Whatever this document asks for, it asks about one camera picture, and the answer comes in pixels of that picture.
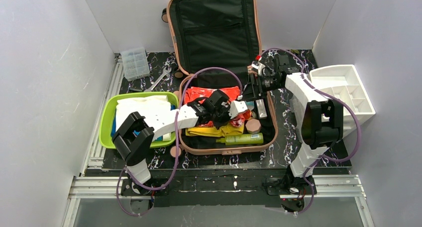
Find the white printed shirt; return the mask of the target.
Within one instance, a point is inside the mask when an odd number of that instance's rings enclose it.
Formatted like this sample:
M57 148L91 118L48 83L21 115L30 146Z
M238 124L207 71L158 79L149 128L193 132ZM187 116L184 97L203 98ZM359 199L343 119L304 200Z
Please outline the white printed shirt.
M113 98L116 101L115 118L110 136L113 137L118 128L131 113L138 112L146 118L164 114L172 114L175 106L168 101L167 95L152 95L147 97L125 97Z

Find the white divided organizer box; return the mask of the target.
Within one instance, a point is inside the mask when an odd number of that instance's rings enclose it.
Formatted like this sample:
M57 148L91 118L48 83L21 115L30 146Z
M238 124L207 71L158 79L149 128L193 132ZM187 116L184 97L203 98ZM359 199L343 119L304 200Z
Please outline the white divided organizer box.
M325 66L304 74L304 77L314 88L346 103L353 110L360 125L376 114L354 65ZM306 104L310 98L322 98L322 96L316 92L312 94L301 75L297 75L288 87L293 88L290 105L297 123L296 131L302 142L301 129Z

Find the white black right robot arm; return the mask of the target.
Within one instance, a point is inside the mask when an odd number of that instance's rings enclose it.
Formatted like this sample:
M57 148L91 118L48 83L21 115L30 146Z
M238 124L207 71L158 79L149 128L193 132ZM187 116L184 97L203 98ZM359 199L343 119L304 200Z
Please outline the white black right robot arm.
M261 59L260 55L256 56L250 65L241 100L258 102L266 92L281 88L294 95L302 118L299 122L302 146L280 185L286 190L302 190L311 186L313 168L322 155L343 137L343 106L319 94L298 68L281 65L276 59L273 69L269 69Z

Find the red white tie-dye cloth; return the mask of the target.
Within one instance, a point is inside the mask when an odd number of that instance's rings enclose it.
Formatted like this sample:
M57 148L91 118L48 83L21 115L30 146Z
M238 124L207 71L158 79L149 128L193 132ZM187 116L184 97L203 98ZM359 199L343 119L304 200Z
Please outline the red white tie-dye cloth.
M187 88L184 98L183 104L199 104L199 98L206 97L206 98L220 98L225 97L230 100L230 102L235 101L236 98L240 95L240 88L238 86L235 87L228 87L222 89L209 89L209 88L200 88L200 87L190 87ZM232 124L233 126L241 126L245 123L246 120L250 119L251 111L247 110L244 113L239 114L236 118L230 119L228 123ZM199 125L200 127L212 127L213 122L210 121L208 124Z

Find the blue towel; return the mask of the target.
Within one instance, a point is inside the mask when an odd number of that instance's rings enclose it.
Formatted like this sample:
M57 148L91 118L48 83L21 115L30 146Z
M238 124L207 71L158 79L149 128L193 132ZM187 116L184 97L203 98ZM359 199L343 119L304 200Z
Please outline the blue towel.
M153 116L164 117L165 114L173 114L175 108L176 106L174 104L165 101L138 102L129 99L118 100L117 105L114 107L114 111L111 112L114 114L114 117L111 121L110 136L114 136L125 119L133 112L138 112L140 115L150 120Z

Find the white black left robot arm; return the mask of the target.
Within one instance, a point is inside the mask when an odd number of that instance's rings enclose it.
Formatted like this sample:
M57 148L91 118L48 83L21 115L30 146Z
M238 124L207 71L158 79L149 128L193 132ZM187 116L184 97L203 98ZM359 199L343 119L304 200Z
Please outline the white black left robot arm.
M124 172L129 178L146 190L157 191L164 189L169 182L160 187L145 185L151 178L145 159L153 141L165 134L210 121L214 126L226 125L237 115L235 102L230 101L223 91L216 90L209 97L196 98L163 114L143 116L132 112L117 129L112 142L125 161Z

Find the pink hard shell suitcase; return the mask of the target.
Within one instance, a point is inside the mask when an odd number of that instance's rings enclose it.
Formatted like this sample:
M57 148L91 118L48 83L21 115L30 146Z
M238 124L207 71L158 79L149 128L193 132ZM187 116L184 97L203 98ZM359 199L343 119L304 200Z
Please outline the pink hard shell suitcase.
M185 85L222 89L245 85L261 52L255 0L170 0L175 56Z

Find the lime green plastic basin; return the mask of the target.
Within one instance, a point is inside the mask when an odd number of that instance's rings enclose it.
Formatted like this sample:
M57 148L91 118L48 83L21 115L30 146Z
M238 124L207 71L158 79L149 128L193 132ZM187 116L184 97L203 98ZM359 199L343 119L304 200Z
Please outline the lime green plastic basin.
M171 92L129 93L129 94L117 95L117 96L114 96L114 97L120 99L118 96L120 96L120 97L122 96L123 98L125 98L125 97L131 98L131 97L147 97L147 96L152 96L152 95L167 95L168 101L171 104L174 104L176 106L176 108L179 105L178 97ZM115 146L112 142L112 137L110 136L111 121L114 117L114 114L112 114L111 112L114 111L114 107L116 105L116 101L113 100L114 97L109 99L108 102L106 103L106 106L105 106L103 114L102 114L100 129L99 129L99 141L100 141L101 145L103 147L107 148L107 149L115 149Z

